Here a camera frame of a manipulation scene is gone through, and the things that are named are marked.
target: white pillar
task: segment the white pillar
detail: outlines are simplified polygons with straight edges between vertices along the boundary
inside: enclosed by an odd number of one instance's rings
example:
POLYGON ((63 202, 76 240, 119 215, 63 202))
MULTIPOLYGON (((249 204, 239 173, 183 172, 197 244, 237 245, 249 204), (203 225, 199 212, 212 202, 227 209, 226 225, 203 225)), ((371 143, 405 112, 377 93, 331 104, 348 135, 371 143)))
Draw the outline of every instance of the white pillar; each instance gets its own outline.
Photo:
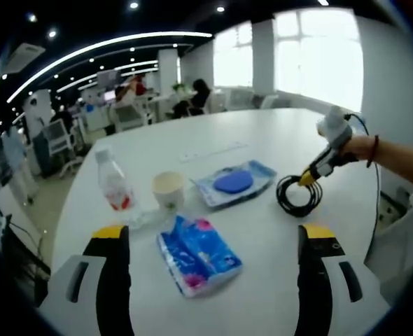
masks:
POLYGON ((160 94, 170 95, 172 85, 177 83, 177 49, 158 51, 158 69, 160 73, 160 94))
POLYGON ((259 95, 275 91, 274 21, 252 25, 253 89, 259 95))

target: human arm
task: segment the human arm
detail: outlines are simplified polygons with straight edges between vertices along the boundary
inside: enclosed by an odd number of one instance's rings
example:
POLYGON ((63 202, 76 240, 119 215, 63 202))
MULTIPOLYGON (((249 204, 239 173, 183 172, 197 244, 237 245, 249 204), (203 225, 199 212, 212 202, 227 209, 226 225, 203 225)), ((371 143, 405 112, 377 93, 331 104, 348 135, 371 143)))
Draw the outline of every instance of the human arm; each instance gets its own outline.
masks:
MULTIPOLYGON (((353 136, 342 154, 353 153, 359 160, 368 160, 374 144, 373 136, 353 136)), ((413 148, 379 139, 373 161, 413 183, 413 148)))

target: white table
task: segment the white table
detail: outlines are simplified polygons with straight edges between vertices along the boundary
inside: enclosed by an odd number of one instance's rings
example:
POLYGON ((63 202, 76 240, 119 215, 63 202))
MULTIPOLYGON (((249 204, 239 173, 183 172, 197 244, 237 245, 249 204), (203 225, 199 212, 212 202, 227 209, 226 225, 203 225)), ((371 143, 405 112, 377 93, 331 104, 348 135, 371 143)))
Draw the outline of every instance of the white table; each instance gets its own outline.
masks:
MULTIPOLYGON (((113 147, 142 207, 152 209, 157 202, 151 181, 164 170, 196 179, 257 159, 278 172, 277 180, 300 174, 326 145, 316 131, 322 117, 295 108, 217 113, 123 132, 99 140, 95 147, 113 147), (245 146, 207 155, 236 141, 245 146), (180 160, 186 153, 199 157, 180 160)), ((62 210, 54 272, 71 255, 83 252, 92 232, 114 219, 97 186, 94 151, 87 155, 62 210)), ((157 250, 157 229, 132 234, 130 315, 136 335, 294 335, 299 307, 298 224, 328 225, 346 254, 359 260, 368 252, 375 225, 374 167, 348 164, 320 183, 322 202, 306 218, 283 211, 275 185, 255 199, 207 216, 244 263, 243 272, 210 297, 181 296, 157 250)), ((186 189, 191 188, 187 182, 186 189)), ((290 192, 292 202, 308 196, 303 190, 290 192)))

